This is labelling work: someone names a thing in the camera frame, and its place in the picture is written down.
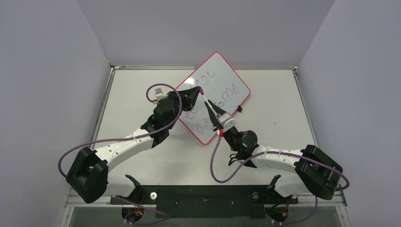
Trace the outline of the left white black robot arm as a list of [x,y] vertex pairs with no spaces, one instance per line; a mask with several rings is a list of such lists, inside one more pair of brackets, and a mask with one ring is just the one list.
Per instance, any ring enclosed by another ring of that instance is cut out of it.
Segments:
[[132,156],[161,144],[181,113],[195,107],[199,94],[203,94],[199,86],[167,94],[157,89],[153,114],[135,132],[125,138],[104,140],[111,144],[94,150],[88,143],[76,147],[78,154],[64,176],[67,183],[87,204],[107,195],[138,202],[140,183],[131,175],[110,177],[109,173]]

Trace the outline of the pink framed whiteboard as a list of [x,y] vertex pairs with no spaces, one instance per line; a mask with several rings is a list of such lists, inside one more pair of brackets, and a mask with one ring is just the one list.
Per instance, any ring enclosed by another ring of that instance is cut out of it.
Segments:
[[212,130],[204,98],[233,114],[248,98],[251,90],[219,52],[208,57],[176,90],[187,90],[196,86],[202,88],[204,95],[198,95],[193,110],[184,111],[179,120],[201,144],[207,145],[215,132]]

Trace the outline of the purple capped whiteboard marker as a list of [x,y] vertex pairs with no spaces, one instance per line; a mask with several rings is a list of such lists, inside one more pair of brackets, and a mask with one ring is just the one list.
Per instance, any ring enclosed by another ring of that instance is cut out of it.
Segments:
[[220,117],[220,114],[217,112],[215,107],[211,104],[211,101],[208,100],[204,95],[202,96],[202,98],[205,101],[205,105],[206,105],[209,117],[213,116],[213,117],[216,117],[218,119]]

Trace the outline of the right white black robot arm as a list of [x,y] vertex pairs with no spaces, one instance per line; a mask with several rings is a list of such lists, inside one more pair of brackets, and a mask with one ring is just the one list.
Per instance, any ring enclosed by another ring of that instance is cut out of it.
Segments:
[[240,165],[226,180],[230,181],[243,166],[251,168],[271,168],[289,172],[288,176],[278,175],[267,188],[267,197],[278,202],[289,196],[311,193],[314,196],[331,200],[339,191],[340,179],[344,179],[343,168],[316,145],[304,149],[278,149],[258,144],[258,137],[252,130],[239,131],[233,116],[212,101],[204,102],[213,131],[218,141],[225,140],[231,151],[229,165],[240,161]]

